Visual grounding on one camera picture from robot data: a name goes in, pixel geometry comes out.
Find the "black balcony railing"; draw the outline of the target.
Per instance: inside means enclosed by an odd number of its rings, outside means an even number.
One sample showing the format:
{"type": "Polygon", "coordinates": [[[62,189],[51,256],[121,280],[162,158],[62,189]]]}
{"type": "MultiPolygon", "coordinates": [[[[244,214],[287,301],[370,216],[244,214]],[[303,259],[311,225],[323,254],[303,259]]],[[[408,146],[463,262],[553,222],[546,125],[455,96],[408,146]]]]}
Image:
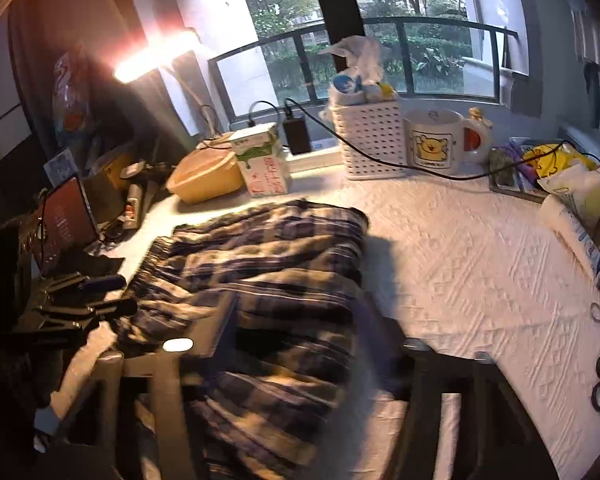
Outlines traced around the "black balcony railing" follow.
{"type": "Polygon", "coordinates": [[[361,84],[380,82],[409,98],[497,103],[518,39],[507,27],[430,16],[368,18],[364,34],[333,46],[325,25],[316,24],[212,58],[210,74],[228,119],[245,118],[262,100],[320,105],[347,68],[361,84]]]}

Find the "plaid flannel pants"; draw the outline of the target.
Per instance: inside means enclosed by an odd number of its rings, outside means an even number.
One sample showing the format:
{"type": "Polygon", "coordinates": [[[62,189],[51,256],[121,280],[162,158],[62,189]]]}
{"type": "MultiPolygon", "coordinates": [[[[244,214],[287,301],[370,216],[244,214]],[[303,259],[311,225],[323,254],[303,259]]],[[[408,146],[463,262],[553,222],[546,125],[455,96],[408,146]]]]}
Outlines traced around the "plaid flannel pants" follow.
{"type": "Polygon", "coordinates": [[[116,325],[118,345],[154,350],[234,304],[227,367],[192,407],[253,477],[294,478],[346,391],[367,229],[362,211],[308,200],[178,226],[133,275],[138,309],[116,325]]]}

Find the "white plastic bag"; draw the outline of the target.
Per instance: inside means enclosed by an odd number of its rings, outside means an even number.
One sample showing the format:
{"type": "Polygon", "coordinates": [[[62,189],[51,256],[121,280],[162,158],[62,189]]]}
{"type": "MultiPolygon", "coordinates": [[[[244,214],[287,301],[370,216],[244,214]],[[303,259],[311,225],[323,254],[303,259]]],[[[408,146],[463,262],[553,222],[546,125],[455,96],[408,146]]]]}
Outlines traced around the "white plastic bag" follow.
{"type": "Polygon", "coordinates": [[[384,61],[391,50],[377,38],[349,36],[322,49],[320,54],[330,54],[346,61],[344,72],[350,77],[359,76],[362,84],[376,84],[385,80],[384,61]]]}

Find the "white blue wipes pack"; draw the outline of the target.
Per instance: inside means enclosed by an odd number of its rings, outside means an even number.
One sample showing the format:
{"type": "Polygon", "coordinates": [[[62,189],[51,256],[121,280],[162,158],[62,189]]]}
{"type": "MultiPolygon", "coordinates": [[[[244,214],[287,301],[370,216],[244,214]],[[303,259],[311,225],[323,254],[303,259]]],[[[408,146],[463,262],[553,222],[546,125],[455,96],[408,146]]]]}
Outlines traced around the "white blue wipes pack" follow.
{"type": "Polygon", "coordinates": [[[557,197],[549,195],[543,200],[540,216],[564,240],[586,275],[595,285],[600,284],[600,250],[576,215],[557,197]]]}

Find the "hanging grey clothes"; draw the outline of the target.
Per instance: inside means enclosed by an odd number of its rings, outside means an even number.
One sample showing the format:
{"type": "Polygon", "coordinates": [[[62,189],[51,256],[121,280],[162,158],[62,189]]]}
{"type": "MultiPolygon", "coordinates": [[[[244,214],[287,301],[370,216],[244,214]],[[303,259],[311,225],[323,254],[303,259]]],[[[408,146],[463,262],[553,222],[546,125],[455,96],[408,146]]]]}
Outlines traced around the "hanging grey clothes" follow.
{"type": "Polygon", "coordinates": [[[600,69],[600,23],[587,10],[571,10],[574,52],[582,62],[600,69]]]}

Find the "yellow lidded food container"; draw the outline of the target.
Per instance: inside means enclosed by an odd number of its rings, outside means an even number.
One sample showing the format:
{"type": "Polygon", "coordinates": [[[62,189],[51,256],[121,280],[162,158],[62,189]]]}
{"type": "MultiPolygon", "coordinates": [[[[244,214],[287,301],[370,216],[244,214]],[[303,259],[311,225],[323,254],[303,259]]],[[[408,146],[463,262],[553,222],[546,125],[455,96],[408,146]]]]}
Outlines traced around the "yellow lidded food container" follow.
{"type": "Polygon", "coordinates": [[[205,148],[185,156],[166,181],[168,191],[186,204],[199,204],[245,186],[232,150],[205,148]]]}

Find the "white bear mug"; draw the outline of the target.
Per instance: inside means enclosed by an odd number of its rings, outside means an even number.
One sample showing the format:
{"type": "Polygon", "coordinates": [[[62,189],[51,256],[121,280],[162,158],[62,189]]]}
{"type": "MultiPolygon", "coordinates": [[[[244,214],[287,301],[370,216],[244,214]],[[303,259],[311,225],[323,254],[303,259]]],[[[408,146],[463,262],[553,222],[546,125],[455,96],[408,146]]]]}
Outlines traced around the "white bear mug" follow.
{"type": "Polygon", "coordinates": [[[407,161],[420,170],[459,177],[466,165],[482,165],[493,145],[491,129],[455,110],[409,110],[403,115],[407,161]]]}

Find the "white perforated plastic basket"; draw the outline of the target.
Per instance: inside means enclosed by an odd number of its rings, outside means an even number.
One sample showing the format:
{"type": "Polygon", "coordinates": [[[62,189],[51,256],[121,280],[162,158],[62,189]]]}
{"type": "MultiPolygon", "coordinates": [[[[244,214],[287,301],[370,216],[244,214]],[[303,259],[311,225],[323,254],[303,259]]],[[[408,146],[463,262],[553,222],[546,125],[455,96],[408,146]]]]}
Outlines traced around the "white perforated plastic basket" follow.
{"type": "Polygon", "coordinates": [[[329,111],[349,180],[405,174],[406,141],[398,102],[331,106],[329,111]]]}

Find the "white quilted table cloth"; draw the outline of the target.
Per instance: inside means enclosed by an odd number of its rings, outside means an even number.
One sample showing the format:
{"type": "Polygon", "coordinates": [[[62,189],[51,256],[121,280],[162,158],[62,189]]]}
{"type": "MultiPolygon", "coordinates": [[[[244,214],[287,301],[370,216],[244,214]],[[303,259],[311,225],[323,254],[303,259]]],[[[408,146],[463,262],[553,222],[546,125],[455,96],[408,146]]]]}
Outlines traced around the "white quilted table cloth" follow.
{"type": "MultiPolygon", "coordinates": [[[[370,219],[364,271],[385,315],[441,353],[498,362],[524,402],[559,478],[582,479],[600,456],[592,409],[600,292],[539,216],[538,204],[491,193],[486,179],[426,176],[350,181],[340,166],[294,175],[289,195],[236,192],[199,205],[170,196],[152,206],[140,232],[105,250],[124,257],[127,279],[150,243],[181,224],[267,202],[305,197],[355,207],[370,219]]],[[[380,479],[405,405],[380,392],[364,352],[351,392],[301,479],[380,479]]]]}

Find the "tablet with red screen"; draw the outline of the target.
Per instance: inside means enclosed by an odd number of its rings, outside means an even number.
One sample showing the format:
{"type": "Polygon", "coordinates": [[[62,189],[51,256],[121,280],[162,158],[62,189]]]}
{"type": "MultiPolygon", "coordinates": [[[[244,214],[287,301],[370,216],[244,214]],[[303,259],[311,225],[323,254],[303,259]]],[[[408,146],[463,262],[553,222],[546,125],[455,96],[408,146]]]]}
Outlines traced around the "tablet with red screen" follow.
{"type": "Polygon", "coordinates": [[[77,174],[68,177],[43,200],[41,266],[52,270],[69,249],[82,249],[97,240],[97,226],[77,174]]]}

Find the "yellow plastic bag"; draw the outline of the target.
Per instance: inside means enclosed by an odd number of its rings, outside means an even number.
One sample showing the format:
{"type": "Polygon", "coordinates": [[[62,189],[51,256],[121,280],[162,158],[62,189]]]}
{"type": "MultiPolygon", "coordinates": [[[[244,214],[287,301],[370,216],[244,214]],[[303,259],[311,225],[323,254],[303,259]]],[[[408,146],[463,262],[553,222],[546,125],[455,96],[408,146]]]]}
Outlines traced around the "yellow plastic bag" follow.
{"type": "Polygon", "coordinates": [[[587,170],[597,167],[594,159],[580,153],[571,144],[541,144],[522,154],[526,165],[532,167],[538,178],[547,178],[574,165],[581,164],[587,170]]]}

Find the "green white milk carton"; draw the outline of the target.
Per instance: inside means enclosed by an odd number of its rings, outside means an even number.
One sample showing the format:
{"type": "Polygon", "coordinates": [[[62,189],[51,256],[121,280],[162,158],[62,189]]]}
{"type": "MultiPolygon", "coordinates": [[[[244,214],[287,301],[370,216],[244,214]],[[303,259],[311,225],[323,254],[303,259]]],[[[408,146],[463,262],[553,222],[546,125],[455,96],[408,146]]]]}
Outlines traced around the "green white milk carton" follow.
{"type": "Polygon", "coordinates": [[[276,122],[240,129],[230,136],[228,142],[252,196],[289,192],[290,173],[276,122]]]}

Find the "black power adapter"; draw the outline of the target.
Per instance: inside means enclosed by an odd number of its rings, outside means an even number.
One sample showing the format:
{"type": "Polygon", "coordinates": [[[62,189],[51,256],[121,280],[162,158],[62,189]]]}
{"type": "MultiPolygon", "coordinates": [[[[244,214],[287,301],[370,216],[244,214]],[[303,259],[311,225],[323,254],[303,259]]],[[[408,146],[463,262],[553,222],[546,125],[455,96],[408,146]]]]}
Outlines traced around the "black power adapter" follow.
{"type": "Polygon", "coordinates": [[[283,129],[289,151],[293,155],[302,155],[312,151],[312,145],[306,120],[303,117],[291,117],[283,120],[283,129]]]}

